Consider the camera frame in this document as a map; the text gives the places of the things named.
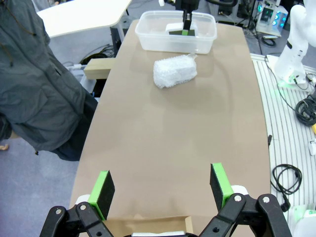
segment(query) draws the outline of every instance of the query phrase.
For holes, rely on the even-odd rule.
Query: dark gray jacket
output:
[[[0,140],[13,130],[51,151],[82,117],[85,91],[48,43],[31,0],[0,0]]]

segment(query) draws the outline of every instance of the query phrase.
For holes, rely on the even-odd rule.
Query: bubble wrap package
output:
[[[162,59],[154,63],[154,83],[160,89],[193,79],[197,73],[195,54]]]

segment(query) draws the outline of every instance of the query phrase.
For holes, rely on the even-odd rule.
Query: clear plastic container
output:
[[[193,12],[191,29],[197,29],[196,36],[170,35],[168,30],[182,24],[182,15],[182,11],[144,12],[135,29],[142,48],[152,51],[208,53],[217,38],[214,17]]]

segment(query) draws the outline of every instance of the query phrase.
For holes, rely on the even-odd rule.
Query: brown tabletop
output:
[[[213,216],[210,164],[253,198],[270,192],[260,90],[242,29],[218,24],[211,52],[190,82],[158,89],[156,60],[180,53],[142,49],[133,22],[94,115],[71,205],[101,170],[116,187],[108,218]]]

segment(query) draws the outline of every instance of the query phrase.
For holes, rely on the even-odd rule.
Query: ribbed metal surface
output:
[[[315,203],[316,158],[310,155],[308,148],[308,142],[315,139],[315,135],[310,127],[302,125],[297,120],[295,113],[282,100],[274,75],[265,63],[265,57],[252,54],[251,58],[260,87],[268,135],[273,136],[269,148],[271,171],[276,165],[283,163],[299,168],[303,173],[301,188],[288,199],[292,206]],[[316,74],[313,68],[305,67],[305,70],[307,73]],[[308,91],[298,88],[280,87],[280,90],[293,108],[308,95]],[[292,172],[285,172],[281,181],[283,186],[290,187],[295,181],[295,176]],[[277,197],[279,203],[284,202],[282,195],[272,186],[271,193]]]

